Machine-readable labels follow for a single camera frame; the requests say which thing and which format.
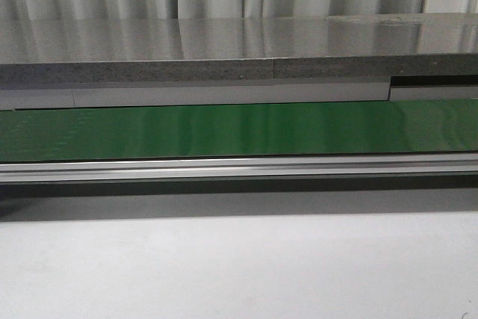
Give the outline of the green conveyor belt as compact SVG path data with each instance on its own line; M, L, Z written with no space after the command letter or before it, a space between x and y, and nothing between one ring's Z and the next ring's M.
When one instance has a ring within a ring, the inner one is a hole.
M4 163L476 150L474 99L1 113Z

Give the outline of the grey stone counter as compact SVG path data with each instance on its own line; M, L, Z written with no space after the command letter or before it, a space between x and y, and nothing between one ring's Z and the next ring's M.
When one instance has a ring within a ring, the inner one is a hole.
M1 23L1 108L477 96L477 16Z

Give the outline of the aluminium conveyor side rail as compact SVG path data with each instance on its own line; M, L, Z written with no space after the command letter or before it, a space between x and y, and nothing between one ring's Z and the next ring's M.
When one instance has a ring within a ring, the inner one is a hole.
M1 165L1 183L475 173L475 152L67 161Z

